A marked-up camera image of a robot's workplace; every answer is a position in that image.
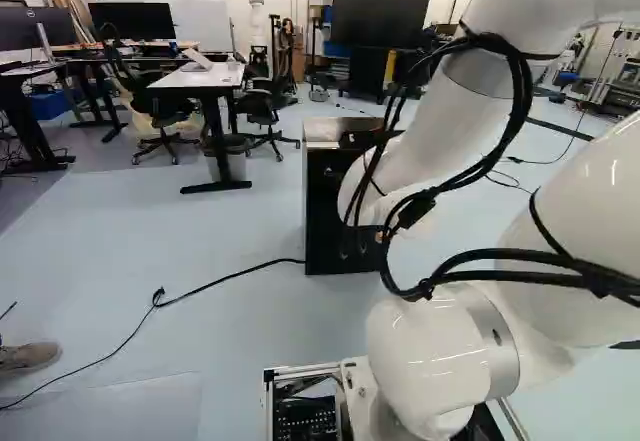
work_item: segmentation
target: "trash can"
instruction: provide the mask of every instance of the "trash can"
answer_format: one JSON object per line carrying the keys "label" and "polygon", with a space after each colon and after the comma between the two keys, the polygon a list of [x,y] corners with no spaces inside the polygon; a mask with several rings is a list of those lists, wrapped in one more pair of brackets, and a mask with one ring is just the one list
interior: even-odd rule
{"label": "trash can", "polygon": [[[234,181],[246,181],[247,180],[247,151],[249,149],[249,142],[241,134],[225,134],[224,135],[224,148],[227,152],[227,160],[229,161],[229,172],[231,173],[231,179]],[[220,181],[220,170],[218,169],[218,160],[216,158],[216,151],[213,147],[213,138],[210,136],[202,144],[202,153],[207,160],[209,166],[209,172],[211,173],[211,179]]]}

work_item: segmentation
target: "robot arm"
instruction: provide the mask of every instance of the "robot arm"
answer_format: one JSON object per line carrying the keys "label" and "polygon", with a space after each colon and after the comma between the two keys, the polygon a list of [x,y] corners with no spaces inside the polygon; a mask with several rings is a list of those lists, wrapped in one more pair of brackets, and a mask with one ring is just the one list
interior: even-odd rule
{"label": "robot arm", "polygon": [[[534,76],[579,28],[616,20],[640,20],[640,0],[472,0],[463,16],[473,32],[500,34],[528,53]],[[506,117],[510,90],[500,56],[475,50],[445,58],[413,123],[387,146],[374,174],[377,186],[391,193],[468,163]],[[640,194],[639,121],[634,115],[592,142],[536,199],[545,226],[570,255],[636,278],[640,230],[629,221],[637,216]],[[356,161],[343,182],[343,219],[363,165]],[[380,199],[369,187],[363,224],[381,224]],[[501,245],[553,251],[526,211]],[[525,262],[500,264],[529,268]],[[390,298],[367,321],[369,364],[380,396],[413,435],[429,440],[462,429],[474,404],[566,373],[578,361],[576,348],[638,337],[640,310],[618,299],[495,281],[439,287],[430,301]]]}
{"label": "robot arm", "polygon": [[[472,0],[462,21],[475,33],[499,34],[534,55],[529,65],[535,79],[579,28],[622,19],[640,19],[640,0]],[[474,50],[450,55],[440,66],[413,123],[389,143],[378,165],[374,179],[384,193],[465,165],[509,111],[511,77],[503,57]],[[338,198],[343,219],[363,166],[361,160],[355,162],[345,176]],[[369,186],[363,224],[380,223],[382,215],[376,212],[380,198]]]}

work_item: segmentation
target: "cable bundle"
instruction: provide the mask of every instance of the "cable bundle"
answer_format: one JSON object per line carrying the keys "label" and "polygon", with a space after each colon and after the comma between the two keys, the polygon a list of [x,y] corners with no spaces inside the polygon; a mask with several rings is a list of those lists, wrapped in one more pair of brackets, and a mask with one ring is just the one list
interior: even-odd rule
{"label": "cable bundle", "polygon": [[[598,298],[612,295],[634,307],[640,307],[640,282],[624,273],[600,266],[589,261],[572,257],[568,252],[559,247],[557,243],[551,244],[556,253],[535,251],[527,249],[492,248],[467,251],[457,254],[445,261],[433,274],[422,279],[416,286],[402,290],[395,283],[389,268],[388,253],[391,240],[399,229],[409,229],[426,215],[436,205],[437,197],[445,192],[468,186],[475,181],[487,176],[502,158],[505,150],[520,132],[525,123],[529,109],[533,101],[533,86],[531,71],[527,63],[527,56],[512,46],[504,38],[496,34],[482,33],[471,34],[458,38],[446,46],[436,50],[429,56],[422,58],[408,73],[409,86],[413,83],[411,76],[420,68],[428,67],[428,64],[442,56],[461,53],[470,49],[484,49],[506,57],[511,70],[513,82],[513,104],[506,128],[498,144],[489,154],[480,161],[447,179],[437,186],[410,194],[399,201],[389,212],[380,233],[381,262],[380,276],[382,283],[389,292],[400,296],[407,301],[417,301],[421,298],[431,299],[436,286],[455,282],[471,280],[511,281],[533,284],[546,284],[567,288],[579,288],[590,290]],[[393,104],[398,96],[401,96],[393,118],[389,122]],[[400,112],[406,101],[406,90],[396,90],[391,97],[384,119],[385,134],[382,141],[376,146],[371,161],[365,173],[356,187],[345,214],[345,222],[350,219],[353,212],[354,226],[357,227],[364,195],[373,183],[373,174],[378,166],[382,154],[387,146],[392,132],[399,122]],[[535,193],[532,194],[530,208],[532,215],[535,213]],[[536,225],[546,231],[536,215]],[[560,274],[548,272],[511,271],[511,270],[468,270],[451,272],[461,264],[479,260],[512,260],[530,263],[556,266],[573,271],[575,274]]]}

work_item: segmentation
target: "large black display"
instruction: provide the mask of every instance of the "large black display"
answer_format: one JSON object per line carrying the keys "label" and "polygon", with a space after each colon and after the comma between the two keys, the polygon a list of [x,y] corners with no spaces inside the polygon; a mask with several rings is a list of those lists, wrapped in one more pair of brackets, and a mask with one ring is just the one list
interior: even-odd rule
{"label": "large black display", "polygon": [[121,39],[151,41],[176,37],[168,3],[89,3],[89,11],[96,29],[111,23]]}
{"label": "large black display", "polygon": [[0,51],[41,48],[37,23],[42,23],[51,46],[77,42],[68,9],[0,7]]}
{"label": "large black display", "polygon": [[333,0],[331,41],[346,46],[417,48],[429,0]]}

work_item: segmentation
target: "shoe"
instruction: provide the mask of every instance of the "shoe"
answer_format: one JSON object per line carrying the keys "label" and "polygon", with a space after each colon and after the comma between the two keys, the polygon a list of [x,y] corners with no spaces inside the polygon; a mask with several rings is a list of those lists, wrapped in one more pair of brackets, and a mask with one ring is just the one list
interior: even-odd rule
{"label": "shoe", "polygon": [[0,374],[41,369],[55,362],[61,353],[57,343],[0,346]]}

